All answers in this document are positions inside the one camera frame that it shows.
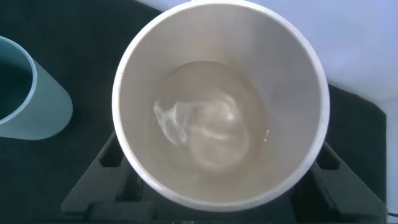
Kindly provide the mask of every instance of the black surface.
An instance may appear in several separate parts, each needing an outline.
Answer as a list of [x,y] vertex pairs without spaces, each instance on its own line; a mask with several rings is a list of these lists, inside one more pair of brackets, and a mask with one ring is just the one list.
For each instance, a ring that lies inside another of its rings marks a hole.
[[329,85],[326,142],[383,201],[386,201],[386,115],[358,95]]
[[0,35],[25,48],[73,102],[70,124],[52,138],[0,138],[0,223],[63,217],[62,200],[112,133],[120,58],[158,13],[130,0],[0,0]]

